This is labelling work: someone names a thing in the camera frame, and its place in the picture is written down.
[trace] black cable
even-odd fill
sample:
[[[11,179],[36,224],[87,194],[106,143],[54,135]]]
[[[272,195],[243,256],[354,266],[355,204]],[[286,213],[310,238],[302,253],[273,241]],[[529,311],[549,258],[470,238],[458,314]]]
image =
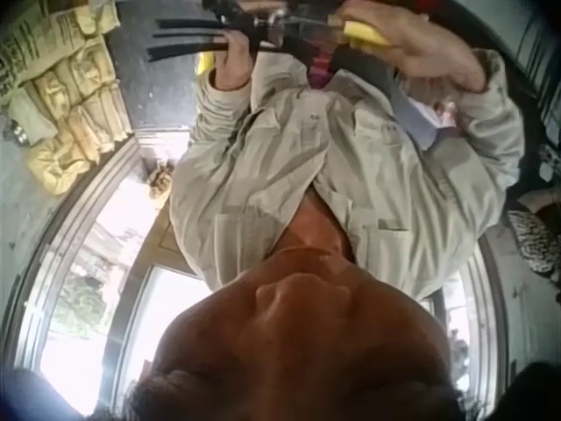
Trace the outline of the black cable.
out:
[[[220,32],[159,32],[153,35],[153,38],[181,38],[181,37],[216,37]]]
[[[208,19],[156,19],[160,29],[224,29],[222,22]]]
[[[202,53],[204,51],[222,51],[228,47],[225,43],[193,43],[193,44],[173,44],[171,46],[153,46],[147,48],[148,62],[154,63],[155,61],[171,59],[174,57],[181,57],[182,55],[191,55]],[[260,51],[268,53],[286,53],[286,50],[277,47],[260,46]]]

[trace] yellow tool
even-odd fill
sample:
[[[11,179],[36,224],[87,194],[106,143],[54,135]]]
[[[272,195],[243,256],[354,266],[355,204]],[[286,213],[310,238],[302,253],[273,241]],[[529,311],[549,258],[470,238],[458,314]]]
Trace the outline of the yellow tool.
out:
[[[330,16],[328,25],[343,30],[343,35],[379,46],[390,46],[390,42],[376,28],[353,20],[343,21],[337,16]]]
[[[354,20],[343,20],[335,15],[329,15],[327,21],[315,18],[302,18],[294,15],[287,16],[285,19],[288,23],[328,26],[341,31],[349,39],[356,39],[379,46],[391,45],[376,28]]]

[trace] yellow handle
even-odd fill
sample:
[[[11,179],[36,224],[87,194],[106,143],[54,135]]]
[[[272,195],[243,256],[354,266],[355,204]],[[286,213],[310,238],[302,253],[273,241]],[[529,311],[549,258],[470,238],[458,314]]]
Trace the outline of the yellow handle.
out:
[[[375,28],[361,22],[348,20],[344,22],[343,35],[352,39],[360,39],[371,44],[378,44],[379,46],[389,46],[390,43],[384,36]]]

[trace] man's left hand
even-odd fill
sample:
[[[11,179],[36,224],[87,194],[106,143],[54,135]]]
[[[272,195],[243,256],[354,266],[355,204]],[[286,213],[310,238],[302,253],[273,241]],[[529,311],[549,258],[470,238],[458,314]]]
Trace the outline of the man's left hand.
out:
[[[215,88],[231,91],[243,88],[252,78],[255,61],[249,51],[249,39],[240,31],[224,31],[227,51],[216,51]]]

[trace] glass door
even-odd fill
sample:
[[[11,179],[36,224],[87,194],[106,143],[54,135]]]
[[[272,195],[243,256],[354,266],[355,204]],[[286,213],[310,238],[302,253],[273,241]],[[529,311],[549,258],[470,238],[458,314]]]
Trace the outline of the glass door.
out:
[[[171,321],[210,294],[179,251],[164,206],[148,233],[112,320],[103,353],[100,408],[119,408],[153,360]]]
[[[210,294],[207,284],[169,268],[152,267],[120,368],[117,398],[123,396],[150,367],[158,342],[176,316]]]

